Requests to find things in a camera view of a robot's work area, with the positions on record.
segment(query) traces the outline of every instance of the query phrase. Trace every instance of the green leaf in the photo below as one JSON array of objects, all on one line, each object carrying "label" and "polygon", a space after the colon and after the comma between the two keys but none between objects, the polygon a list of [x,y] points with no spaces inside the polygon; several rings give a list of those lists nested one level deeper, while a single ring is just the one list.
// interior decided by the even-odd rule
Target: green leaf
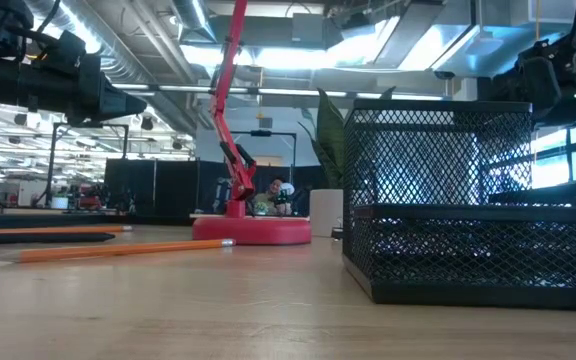
[{"label": "green leaf", "polygon": [[337,165],[330,159],[326,151],[321,147],[321,145],[316,141],[312,140],[312,148],[319,159],[319,163],[326,173],[326,179],[328,180],[328,186],[332,189],[339,189],[342,186],[341,178],[343,176],[343,169],[337,167]]},{"label": "green leaf", "polygon": [[310,140],[315,140],[312,137],[312,133],[310,132],[310,130],[308,130],[308,128],[306,128],[306,125],[302,124],[301,122],[297,121],[297,124],[299,124],[299,126],[301,126],[302,128],[304,128],[304,130],[306,131],[306,134],[308,134],[308,137],[310,137]]},{"label": "green leaf", "polygon": [[308,122],[310,122],[313,129],[317,129],[317,125],[315,125],[315,119],[313,119],[312,113],[310,112],[310,110],[308,110],[306,108],[301,108],[301,116],[304,119],[308,120]]},{"label": "green leaf", "polygon": [[319,91],[317,111],[317,142],[337,168],[344,163],[344,119],[339,109],[330,101],[326,92]]},{"label": "green leaf", "polygon": [[389,88],[388,90],[384,91],[379,98],[382,100],[392,100],[392,92],[395,91],[396,88],[396,86]]}]

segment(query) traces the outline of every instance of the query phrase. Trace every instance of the white pot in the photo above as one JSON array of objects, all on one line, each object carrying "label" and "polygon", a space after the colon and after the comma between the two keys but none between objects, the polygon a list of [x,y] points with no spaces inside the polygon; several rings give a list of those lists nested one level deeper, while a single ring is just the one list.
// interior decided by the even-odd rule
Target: white pot
[{"label": "white pot", "polygon": [[312,236],[330,237],[333,227],[341,226],[344,191],[340,189],[310,192],[310,226]]}]

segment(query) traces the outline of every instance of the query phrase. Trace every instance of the black wire mesh basket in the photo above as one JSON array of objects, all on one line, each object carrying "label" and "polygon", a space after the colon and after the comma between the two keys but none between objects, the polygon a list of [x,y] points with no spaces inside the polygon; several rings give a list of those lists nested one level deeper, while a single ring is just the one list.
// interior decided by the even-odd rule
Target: black wire mesh basket
[{"label": "black wire mesh basket", "polygon": [[530,117],[521,103],[355,102],[343,254],[375,302],[576,309],[576,206],[520,197]]}]

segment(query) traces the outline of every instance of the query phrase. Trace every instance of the potted plant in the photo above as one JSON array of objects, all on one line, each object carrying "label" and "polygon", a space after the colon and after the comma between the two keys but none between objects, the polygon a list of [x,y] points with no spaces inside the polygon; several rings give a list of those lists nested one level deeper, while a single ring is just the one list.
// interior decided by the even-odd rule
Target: potted plant
[{"label": "potted plant", "polygon": [[[395,87],[386,90],[381,99],[392,99]],[[319,91],[317,123],[314,131],[299,123],[310,136],[312,148],[328,181],[327,189],[310,192],[310,224],[313,236],[329,237],[343,218],[344,117],[322,89]]]}]

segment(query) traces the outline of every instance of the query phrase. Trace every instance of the black equipment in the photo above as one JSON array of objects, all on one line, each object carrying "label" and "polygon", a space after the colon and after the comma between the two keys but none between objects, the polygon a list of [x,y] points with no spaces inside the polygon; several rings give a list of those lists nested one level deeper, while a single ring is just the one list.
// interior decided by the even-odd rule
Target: black equipment
[{"label": "black equipment", "polygon": [[[59,39],[32,31],[33,21],[23,0],[0,0],[0,103],[24,106],[32,112],[62,112],[69,124],[85,119],[99,122],[146,109],[144,101],[108,82],[101,71],[101,58],[86,54],[83,40],[68,31]],[[41,53],[26,54],[28,39]],[[26,57],[33,60],[28,63]]]},{"label": "black equipment", "polygon": [[537,41],[490,85],[481,100],[531,102],[537,126],[576,122],[576,12],[568,35],[552,44]]}]

